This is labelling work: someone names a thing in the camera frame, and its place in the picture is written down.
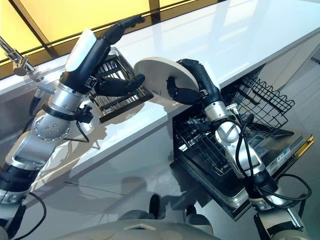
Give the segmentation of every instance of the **window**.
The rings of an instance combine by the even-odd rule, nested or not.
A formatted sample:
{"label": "window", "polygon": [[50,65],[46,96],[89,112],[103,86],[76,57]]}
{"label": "window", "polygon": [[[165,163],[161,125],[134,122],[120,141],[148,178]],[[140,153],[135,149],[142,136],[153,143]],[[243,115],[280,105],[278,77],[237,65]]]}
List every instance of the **window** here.
{"label": "window", "polygon": [[[100,35],[115,22],[143,15],[135,31],[203,8],[218,0],[1,0],[0,36],[32,65],[70,53],[81,32]],[[12,63],[0,50],[0,79],[13,74]]]}

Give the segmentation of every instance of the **black wire rack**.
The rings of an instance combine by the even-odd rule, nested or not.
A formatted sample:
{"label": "black wire rack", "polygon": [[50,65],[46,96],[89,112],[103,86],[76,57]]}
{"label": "black wire rack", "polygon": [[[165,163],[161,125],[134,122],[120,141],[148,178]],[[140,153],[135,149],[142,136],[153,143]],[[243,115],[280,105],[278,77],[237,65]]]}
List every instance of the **black wire rack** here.
{"label": "black wire rack", "polygon": [[289,100],[265,81],[249,74],[241,78],[234,89],[231,100],[227,102],[238,105],[242,120],[249,114],[254,115],[253,123],[248,126],[253,132],[265,138],[274,136],[288,122],[285,113],[295,105],[295,101]]}
{"label": "black wire rack", "polygon": [[210,130],[210,120],[199,110],[201,107],[192,108],[190,116],[178,116],[173,121],[175,148],[194,160],[199,159],[200,167],[209,174],[223,176],[231,169],[225,151]]}
{"label": "black wire rack", "polygon": [[[135,76],[131,66],[118,54],[111,54],[94,74],[95,78],[115,78],[130,81]],[[104,123],[153,98],[150,91],[140,86],[134,92],[121,97],[101,96],[97,93],[89,94],[90,100],[100,113],[100,122]]]}

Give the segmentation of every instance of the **dish rack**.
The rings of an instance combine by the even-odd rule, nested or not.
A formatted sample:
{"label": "dish rack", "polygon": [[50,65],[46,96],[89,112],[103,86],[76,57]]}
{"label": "dish rack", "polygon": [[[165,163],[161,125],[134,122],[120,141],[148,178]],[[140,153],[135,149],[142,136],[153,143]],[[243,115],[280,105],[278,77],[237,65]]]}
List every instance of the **dish rack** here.
{"label": "dish rack", "polygon": [[[108,57],[97,72],[95,78],[115,78],[130,81],[134,76],[133,69],[115,49],[112,49]],[[89,94],[89,99],[98,109],[100,123],[104,123],[148,100],[153,98],[150,91],[140,86],[134,92],[121,97],[101,96],[95,92]]]}
{"label": "dish rack", "polygon": [[210,125],[199,105],[176,116],[173,119],[174,149],[196,162],[203,171],[220,179],[231,170],[231,166]]}
{"label": "dish rack", "polygon": [[291,134],[280,128],[288,122],[285,113],[295,105],[294,100],[289,100],[279,90],[274,90],[252,74],[238,80],[233,90],[232,94],[223,98],[228,105],[238,105],[237,110],[243,121],[249,114],[254,115],[253,123],[248,126],[250,130],[264,138]]}
{"label": "dish rack", "polygon": [[[262,158],[268,150],[261,143],[270,135],[291,135],[293,132],[280,129],[288,122],[285,113],[295,104],[273,90],[258,77],[246,75],[232,86],[231,93],[224,95],[226,105],[236,103],[242,120],[254,114],[248,142]],[[231,171],[224,149],[218,144],[210,129],[211,122],[200,105],[192,106],[174,117],[174,149],[192,161],[199,169],[222,181]]]}

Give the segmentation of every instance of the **white plate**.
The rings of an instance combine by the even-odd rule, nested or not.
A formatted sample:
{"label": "white plate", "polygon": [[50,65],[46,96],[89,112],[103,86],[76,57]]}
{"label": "white plate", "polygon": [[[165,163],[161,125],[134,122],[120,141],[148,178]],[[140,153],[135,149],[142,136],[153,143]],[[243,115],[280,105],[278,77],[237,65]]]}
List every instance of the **white plate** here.
{"label": "white plate", "polygon": [[199,91],[195,77],[182,65],[163,57],[147,57],[134,65],[136,74],[143,74],[145,80],[143,85],[149,91],[171,100],[167,91],[168,77],[175,78],[178,88],[186,88]]}

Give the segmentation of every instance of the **kitchen counter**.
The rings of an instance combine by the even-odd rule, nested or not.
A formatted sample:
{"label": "kitchen counter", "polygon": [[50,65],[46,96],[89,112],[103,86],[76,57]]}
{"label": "kitchen counter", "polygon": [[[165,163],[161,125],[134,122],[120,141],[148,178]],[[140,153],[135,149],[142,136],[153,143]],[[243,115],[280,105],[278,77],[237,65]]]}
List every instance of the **kitchen counter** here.
{"label": "kitchen counter", "polygon": [[[318,34],[319,16],[320,4],[308,0],[230,0],[131,32],[115,46],[132,66],[151,56],[198,60],[213,83],[223,88]],[[55,72],[47,78],[52,81],[66,60],[63,56],[38,68],[44,71],[54,66]],[[32,86],[25,82],[18,76],[1,80],[1,95],[10,95],[15,87]],[[66,172],[75,176],[132,146],[187,107],[155,96],[99,126],[85,125],[93,144],[67,141],[58,146],[33,189]]]}

